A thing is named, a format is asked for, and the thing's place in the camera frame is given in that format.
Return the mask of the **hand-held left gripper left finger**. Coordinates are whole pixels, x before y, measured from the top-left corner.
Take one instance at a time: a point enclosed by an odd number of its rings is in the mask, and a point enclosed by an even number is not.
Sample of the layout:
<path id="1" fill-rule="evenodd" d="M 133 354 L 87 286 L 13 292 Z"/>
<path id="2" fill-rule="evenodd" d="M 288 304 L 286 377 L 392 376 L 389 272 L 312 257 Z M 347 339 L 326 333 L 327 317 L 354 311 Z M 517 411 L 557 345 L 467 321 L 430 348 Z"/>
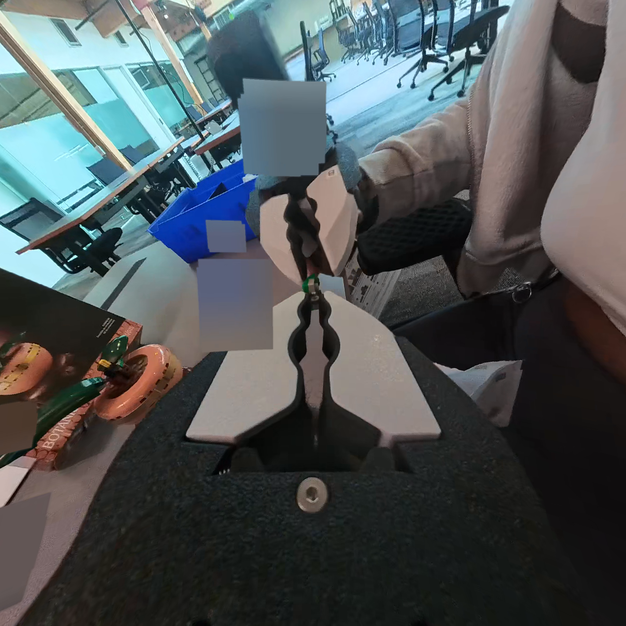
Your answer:
<path id="1" fill-rule="evenodd" d="M 272 311 L 273 347 L 231 350 L 186 431 L 192 442 L 239 444 L 287 418 L 310 417 L 301 361 L 311 302 L 296 293 Z"/>

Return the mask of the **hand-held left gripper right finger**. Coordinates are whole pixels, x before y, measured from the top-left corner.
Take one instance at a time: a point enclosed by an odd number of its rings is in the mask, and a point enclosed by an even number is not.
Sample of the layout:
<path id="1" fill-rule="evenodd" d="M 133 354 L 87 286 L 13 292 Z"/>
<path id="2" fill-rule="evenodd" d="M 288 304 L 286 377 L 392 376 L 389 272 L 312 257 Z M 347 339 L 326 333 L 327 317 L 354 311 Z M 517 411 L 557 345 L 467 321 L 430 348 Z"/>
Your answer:
<path id="1" fill-rule="evenodd" d="M 394 334 L 336 294 L 324 297 L 320 441 L 372 449 L 438 439 L 441 428 Z"/>

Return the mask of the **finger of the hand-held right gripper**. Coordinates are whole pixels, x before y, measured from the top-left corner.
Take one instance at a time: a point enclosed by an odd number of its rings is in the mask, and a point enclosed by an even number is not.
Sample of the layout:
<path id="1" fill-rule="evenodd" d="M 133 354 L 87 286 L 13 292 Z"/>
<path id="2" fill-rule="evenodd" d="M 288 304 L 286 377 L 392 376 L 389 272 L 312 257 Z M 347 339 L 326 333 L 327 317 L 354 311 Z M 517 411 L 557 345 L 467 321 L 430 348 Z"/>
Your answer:
<path id="1" fill-rule="evenodd" d="M 306 200 L 317 223 L 315 252 L 321 253 L 324 259 L 305 260 L 301 276 L 305 277 L 310 270 L 339 276 L 356 243 L 359 209 L 338 165 L 324 170 L 308 185 Z"/>
<path id="2" fill-rule="evenodd" d="M 301 286 L 307 276 L 307 259 L 314 251 L 313 237 L 288 222 L 287 194 L 268 199 L 260 208 L 260 241 L 266 254 L 286 278 Z"/>

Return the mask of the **person's right forearm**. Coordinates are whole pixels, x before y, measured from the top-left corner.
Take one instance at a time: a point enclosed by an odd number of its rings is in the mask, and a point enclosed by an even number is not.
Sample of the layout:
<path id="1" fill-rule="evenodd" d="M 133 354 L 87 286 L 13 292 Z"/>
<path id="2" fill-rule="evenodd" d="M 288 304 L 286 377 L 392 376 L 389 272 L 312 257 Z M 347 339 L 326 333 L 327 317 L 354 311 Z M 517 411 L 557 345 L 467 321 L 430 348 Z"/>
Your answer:
<path id="1" fill-rule="evenodd" d="M 359 161 L 385 216 L 408 215 L 478 183 L 491 111 L 471 97 L 387 138 Z"/>

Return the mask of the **wooden office desk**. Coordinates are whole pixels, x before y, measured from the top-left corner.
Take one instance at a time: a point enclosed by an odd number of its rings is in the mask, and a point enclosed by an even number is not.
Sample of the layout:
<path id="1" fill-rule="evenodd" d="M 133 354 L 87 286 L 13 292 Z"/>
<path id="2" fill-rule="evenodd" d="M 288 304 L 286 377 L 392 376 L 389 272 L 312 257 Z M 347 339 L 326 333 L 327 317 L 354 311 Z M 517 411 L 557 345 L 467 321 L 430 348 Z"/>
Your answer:
<path id="1" fill-rule="evenodd" d="M 192 144 L 191 152 L 200 158 L 210 173 L 223 169 L 242 156 L 242 138 L 240 134 L 239 110 L 232 108 L 221 123 L 210 121 L 205 128 L 202 140 Z"/>
<path id="2" fill-rule="evenodd" d="M 157 205 L 146 195 L 150 186 L 146 176 L 156 171 L 162 162 L 164 162 L 165 167 L 173 163 L 174 157 L 178 156 L 177 149 L 183 143 L 184 139 L 179 138 L 167 149 L 157 150 L 149 154 L 111 184 L 99 190 L 87 202 L 65 215 L 59 222 L 47 227 L 42 234 L 28 241 L 26 246 L 16 251 L 16 254 L 22 255 L 33 250 L 45 250 L 58 244 L 62 250 L 71 251 L 85 267 L 101 277 L 105 276 L 109 267 L 106 267 L 105 263 L 99 260 L 88 248 L 79 244 L 74 231 L 90 221 L 109 204 L 114 203 L 115 207 L 123 208 L 138 197 L 147 204 L 147 208 L 139 207 L 139 214 L 144 217 L 147 223 L 153 223 L 161 214 L 164 206 Z"/>

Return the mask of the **grey desk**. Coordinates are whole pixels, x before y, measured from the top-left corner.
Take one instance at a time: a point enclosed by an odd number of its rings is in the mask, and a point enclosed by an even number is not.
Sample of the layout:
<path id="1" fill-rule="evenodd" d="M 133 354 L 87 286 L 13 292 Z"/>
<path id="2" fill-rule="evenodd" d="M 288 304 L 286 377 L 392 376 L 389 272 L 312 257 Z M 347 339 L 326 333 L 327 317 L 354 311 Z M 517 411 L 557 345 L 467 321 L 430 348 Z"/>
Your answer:
<path id="1" fill-rule="evenodd" d="M 111 303 L 109 311 L 143 326 L 144 344 L 170 348 L 187 367 L 206 356 L 199 348 L 197 264 L 186 264 L 163 244 L 154 243 L 118 262 L 85 296 L 103 305 L 136 262 L 143 263 Z M 139 418 L 109 423 L 93 419 L 54 471 L 32 469 L 10 504 L 50 493 L 46 525 L 20 603 L 1 612 L 1 625 L 15 625 L 49 582 L 70 549 L 112 461 Z"/>

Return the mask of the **white sheet with black print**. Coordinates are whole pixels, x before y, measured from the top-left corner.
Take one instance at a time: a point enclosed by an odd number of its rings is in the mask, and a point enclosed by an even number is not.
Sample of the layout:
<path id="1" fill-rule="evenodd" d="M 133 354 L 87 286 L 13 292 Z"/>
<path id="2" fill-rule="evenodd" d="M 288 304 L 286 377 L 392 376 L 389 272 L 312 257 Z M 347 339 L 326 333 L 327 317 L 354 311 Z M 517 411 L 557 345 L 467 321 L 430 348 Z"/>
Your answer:
<path id="1" fill-rule="evenodd" d="M 348 261 L 345 273 L 347 300 L 379 319 L 401 275 L 401 270 L 368 276 L 361 269 L 354 253 Z"/>

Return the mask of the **large blue storage bin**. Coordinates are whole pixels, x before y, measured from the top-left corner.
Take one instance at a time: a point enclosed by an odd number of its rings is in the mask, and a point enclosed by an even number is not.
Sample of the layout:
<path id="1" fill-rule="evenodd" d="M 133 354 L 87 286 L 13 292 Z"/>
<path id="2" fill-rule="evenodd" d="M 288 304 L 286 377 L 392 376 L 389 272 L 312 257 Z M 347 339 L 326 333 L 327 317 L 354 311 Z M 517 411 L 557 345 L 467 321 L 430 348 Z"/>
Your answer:
<path id="1" fill-rule="evenodd" d="M 183 192 L 149 226 L 148 232 L 187 263 L 225 252 L 218 236 L 207 234 L 207 222 L 241 222 L 246 241 L 256 238 L 246 221 L 246 208 L 254 190 L 254 177 L 246 176 L 238 160 L 206 176 Z"/>

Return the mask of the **row of black office chairs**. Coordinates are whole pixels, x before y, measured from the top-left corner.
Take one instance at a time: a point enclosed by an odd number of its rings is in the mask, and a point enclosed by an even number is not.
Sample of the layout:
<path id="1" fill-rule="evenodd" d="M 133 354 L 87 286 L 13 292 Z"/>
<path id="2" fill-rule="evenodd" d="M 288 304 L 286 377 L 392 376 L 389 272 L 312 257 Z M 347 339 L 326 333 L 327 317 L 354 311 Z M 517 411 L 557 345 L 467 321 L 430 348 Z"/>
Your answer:
<path id="1" fill-rule="evenodd" d="M 482 65 L 495 42 L 498 23 L 510 10 L 505 1 L 365 1 L 353 11 L 343 1 L 331 1 L 332 27 L 343 52 L 341 63 L 391 58 L 414 63 L 398 77 L 401 89 L 407 76 L 410 89 L 429 67 L 441 66 L 442 79 L 431 88 L 451 84 L 462 73 L 457 96 L 462 97 L 473 67 Z"/>

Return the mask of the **black swivel chair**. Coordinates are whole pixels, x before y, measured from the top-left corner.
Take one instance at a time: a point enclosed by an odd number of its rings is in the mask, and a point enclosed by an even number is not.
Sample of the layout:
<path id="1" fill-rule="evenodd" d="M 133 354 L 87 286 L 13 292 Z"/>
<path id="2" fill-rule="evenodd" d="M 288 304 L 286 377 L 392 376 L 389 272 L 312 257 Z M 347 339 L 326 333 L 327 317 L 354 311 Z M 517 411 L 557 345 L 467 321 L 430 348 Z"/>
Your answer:
<path id="1" fill-rule="evenodd" d="M 113 265 L 121 259 L 115 251 L 120 246 L 122 234 L 121 228 L 113 228 L 102 231 L 94 238 L 80 226 L 76 226 L 48 240 L 47 246 L 41 248 L 41 251 L 67 274 L 75 275 L 87 269 L 88 264 L 69 248 L 70 242 L 93 255 L 99 263 Z"/>

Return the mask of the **black floor pole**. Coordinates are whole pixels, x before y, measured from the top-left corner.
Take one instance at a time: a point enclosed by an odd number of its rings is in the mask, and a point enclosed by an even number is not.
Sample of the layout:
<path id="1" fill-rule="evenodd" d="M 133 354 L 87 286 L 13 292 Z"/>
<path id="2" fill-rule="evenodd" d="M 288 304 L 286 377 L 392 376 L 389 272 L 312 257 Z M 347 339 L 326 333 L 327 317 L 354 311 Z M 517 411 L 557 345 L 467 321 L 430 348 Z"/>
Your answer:
<path id="1" fill-rule="evenodd" d="M 163 69 L 159 65 L 158 61 L 154 57 L 154 54 L 152 53 L 150 47 L 147 45 L 147 42 L 145 42 L 142 34 L 140 33 L 140 30 L 136 27 L 135 23 L 131 20 L 130 16 L 128 15 L 128 13 L 126 12 L 125 8 L 123 7 L 121 1 L 114 1 L 114 2 L 118 6 L 118 8 L 121 11 L 121 13 L 123 14 L 123 16 L 125 17 L 125 20 L 127 21 L 128 25 L 132 28 L 134 34 L 137 36 L 138 40 L 142 44 L 142 46 L 145 49 L 146 53 L 150 57 L 151 61 L 153 62 L 153 65 L 154 65 L 155 69 L 161 75 L 161 78 L 162 78 L 163 82 L 167 85 L 167 87 L 171 91 L 173 97 L 176 99 L 177 104 L 181 107 L 182 111 L 184 112 L 186 118 L 188 119 L 188 121 L 190 122 L 190 124 L 191 124 L 191 126 L 193 128 L 194 134 L 196 134 L 199 137 L 200 141 L 202 141 L 203 140 L 203 134 L 202 134 L 201 129 L 199 128 L 199 126 L 196 123 L 195 119 L 190 115 L 189 111 L 186 109 L 186 106 L 185 106 L 184 102 L 178 96 L 178 93 L 176 92 L 176 90 L 173 87 L 172 83 L 169 81 L 167 75 L 165 74 L 165 72 L 163 71 Z"/>

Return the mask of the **person's pale hooded sweater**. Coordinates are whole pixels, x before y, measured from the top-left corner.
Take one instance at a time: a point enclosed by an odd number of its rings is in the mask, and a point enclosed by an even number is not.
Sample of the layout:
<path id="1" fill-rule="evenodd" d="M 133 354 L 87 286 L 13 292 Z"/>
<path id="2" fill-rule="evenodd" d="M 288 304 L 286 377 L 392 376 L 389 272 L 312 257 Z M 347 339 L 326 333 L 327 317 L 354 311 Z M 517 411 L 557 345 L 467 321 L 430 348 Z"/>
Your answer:
<path id="1" fill-rule="evenodd" d="M 516 1 L 468 103 L 474 223 L 461 291 L 505 268 L 555 266 L 625 334 L 625 2 L 609 1 L 606 57 L 590 123 L 543 187 L 542 122 L 556 1 Z"/>

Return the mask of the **dark toy set box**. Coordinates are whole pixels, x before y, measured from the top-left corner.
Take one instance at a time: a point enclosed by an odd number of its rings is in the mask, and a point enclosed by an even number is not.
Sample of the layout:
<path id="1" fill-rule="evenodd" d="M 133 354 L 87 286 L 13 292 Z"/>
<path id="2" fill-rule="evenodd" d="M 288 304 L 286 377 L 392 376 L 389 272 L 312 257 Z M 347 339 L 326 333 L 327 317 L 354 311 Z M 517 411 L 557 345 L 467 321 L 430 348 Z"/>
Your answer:
<path id="1" fill-rule="evenodd" d="M 115 377 L 124 318 L 1 270 L 1 467 L 37 448 Z"/>

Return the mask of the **person's dark pants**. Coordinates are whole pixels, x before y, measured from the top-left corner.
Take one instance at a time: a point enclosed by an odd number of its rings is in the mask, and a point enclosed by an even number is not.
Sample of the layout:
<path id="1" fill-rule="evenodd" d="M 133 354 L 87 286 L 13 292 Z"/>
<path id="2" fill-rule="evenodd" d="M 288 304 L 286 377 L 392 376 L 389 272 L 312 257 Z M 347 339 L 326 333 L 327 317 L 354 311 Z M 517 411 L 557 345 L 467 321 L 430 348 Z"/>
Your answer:
<path id="1" fill-rule="evenodd" d="M 541 497 L 594 625 L 625 624 L 625 336 L 563 276 L 391 327 L 434 363 L 521 361 L 503 435 Z"/>

